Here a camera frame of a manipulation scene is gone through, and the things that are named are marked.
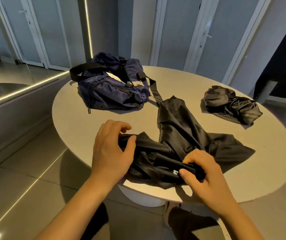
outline navy blue bag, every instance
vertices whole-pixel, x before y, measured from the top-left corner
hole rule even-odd
[[[107,72],[121,81],[110,77]],[[141,109],[150,96],[149,87],[157,104],[162,101],[156,82],[145,75],[138,59],[117,58],[100,52],[91,62],[70,69],[70,75],[78,82],[79,93],[89,113],[90,109]]]

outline leg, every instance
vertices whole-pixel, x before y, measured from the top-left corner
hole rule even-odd
[[[87,225],[81,240],[100,239],[109,240],[108,214],[105,204],[102,203],[96,210],[91,221]]]
[[[194,215],[177,206],[169,207],[169,210],[168,225],[171,227],[177,240],[225,239],[221,227],[212,217]]]

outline round table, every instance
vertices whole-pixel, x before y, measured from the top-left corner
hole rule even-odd
[[[246,202],[272,193],[286,182],[286,129],[264,106],[259,104],[263,115],[254,125],[245,129],[239,124],[226,121],[200,108],[204,93],[212,85],[228,87],[217,81],[192,73],[154,66],[143,66],[144,72],[157,81],[163,100],[172,95],[185,101],[187,108],[208,133],[233,134],[243,145],[256,150],[248,160],[224,174],[237,202]],[[237,96],[246,97],[235,91]],[[77,84],[68,82],[55,97],[52,115],[55,128],[66,146],[85,164],[92,165],[94,139],[102,123],[108,119],[125,121],[132,125],[131,134],[146,132],[158,141],[158,108],[145,103],[143,109],[130,113],[107,110],[91,110],[85,106],[77,92]],[[134,202],[146,206],[173,202],[197,202],[188,185],[162,189],[125,180],[122,192]]]

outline dark pants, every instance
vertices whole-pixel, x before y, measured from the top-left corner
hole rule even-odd
[[[108,223],[108,214],[104,203],[97,209],[81,240],[92,239]],[[194,215],[191,212],[174,207],[169,213],[169,226],[177,240],[224,240],[224,234],[217,221],[212,217]]]

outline folded black cloth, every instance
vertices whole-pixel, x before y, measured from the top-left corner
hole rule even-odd
[[[172,96],[160,103],[158,123],[159,142],[146,133],[136,139],[134,161],[126,178],[167,189],[184,184],[178,171],[181,168],[195,174],[199,181],[205,178],[204,170],[197,164],[184,164],[183,159],[194,149],[207,151],[221,166],[223,172],[247,160],[255,150],[242,145],[233,135],[206,133],[185,102]],[[125,149],[131,135],[122,134],[119,146]]]
[[[209,88],[201,103],[209,113],[242,125],[253,125],[263,114],[254,100],[238,97],[232,89],[221,86]]]

